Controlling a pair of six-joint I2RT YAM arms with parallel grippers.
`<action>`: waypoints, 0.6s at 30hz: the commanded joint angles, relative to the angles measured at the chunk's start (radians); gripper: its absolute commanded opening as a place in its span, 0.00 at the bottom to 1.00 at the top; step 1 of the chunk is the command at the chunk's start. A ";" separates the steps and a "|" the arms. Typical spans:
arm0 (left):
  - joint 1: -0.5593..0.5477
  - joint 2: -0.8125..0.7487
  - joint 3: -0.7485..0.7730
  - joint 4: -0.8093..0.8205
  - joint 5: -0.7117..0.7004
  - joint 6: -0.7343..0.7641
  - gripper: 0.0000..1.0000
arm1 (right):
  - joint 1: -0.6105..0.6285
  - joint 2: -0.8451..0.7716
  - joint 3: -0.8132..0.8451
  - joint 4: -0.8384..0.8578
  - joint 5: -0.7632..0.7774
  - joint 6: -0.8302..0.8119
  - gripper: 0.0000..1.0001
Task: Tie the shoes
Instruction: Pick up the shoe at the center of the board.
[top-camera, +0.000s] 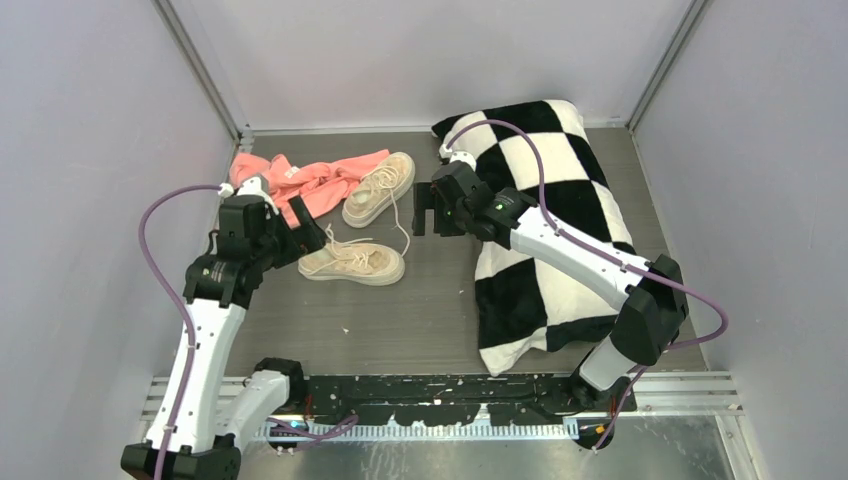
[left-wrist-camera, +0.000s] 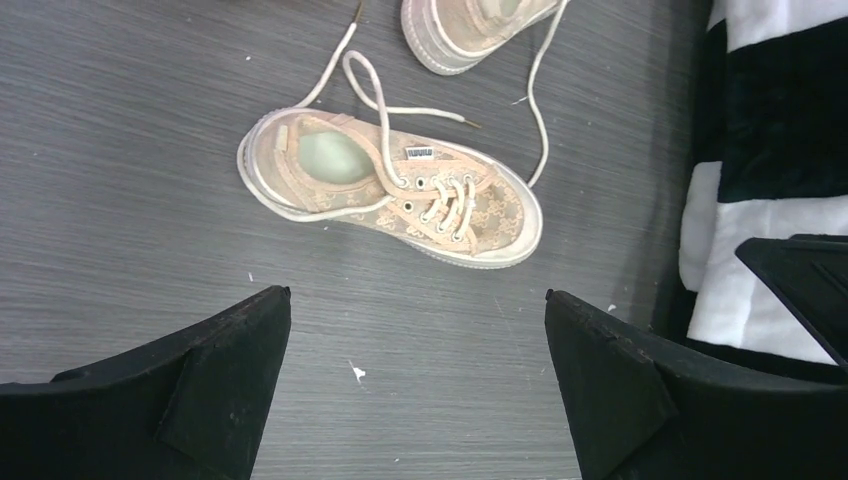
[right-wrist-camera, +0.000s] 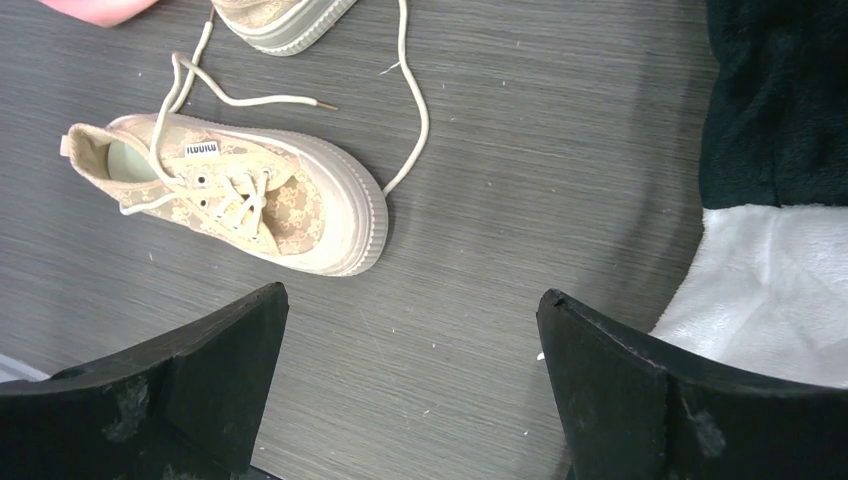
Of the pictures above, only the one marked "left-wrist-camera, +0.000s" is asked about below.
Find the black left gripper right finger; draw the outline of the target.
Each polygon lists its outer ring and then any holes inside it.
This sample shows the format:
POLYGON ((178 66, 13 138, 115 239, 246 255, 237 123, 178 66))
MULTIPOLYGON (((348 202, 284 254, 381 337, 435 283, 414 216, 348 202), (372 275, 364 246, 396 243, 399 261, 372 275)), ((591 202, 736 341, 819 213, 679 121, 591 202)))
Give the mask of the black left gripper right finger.
POLYGON ((847 388, 752 370, 565 292, 545 329, 586 479, 843 479, 847 388))

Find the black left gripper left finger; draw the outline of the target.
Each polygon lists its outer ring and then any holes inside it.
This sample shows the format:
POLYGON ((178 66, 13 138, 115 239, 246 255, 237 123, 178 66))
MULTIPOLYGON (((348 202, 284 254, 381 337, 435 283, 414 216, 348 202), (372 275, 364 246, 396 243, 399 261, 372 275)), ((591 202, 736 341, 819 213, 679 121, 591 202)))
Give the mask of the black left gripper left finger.
POLYGON ((1 387, 5 479, 247 479, 291 330, 271 286, 38 384, 1 387))

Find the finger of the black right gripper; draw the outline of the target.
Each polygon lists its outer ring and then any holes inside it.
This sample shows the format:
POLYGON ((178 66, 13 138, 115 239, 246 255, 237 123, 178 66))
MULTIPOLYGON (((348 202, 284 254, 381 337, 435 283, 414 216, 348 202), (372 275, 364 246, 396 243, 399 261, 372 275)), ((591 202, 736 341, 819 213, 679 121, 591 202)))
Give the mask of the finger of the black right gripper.
POLYGON ((847 237, 750 238, 736 257, 840 368, 847 367, 847 237))

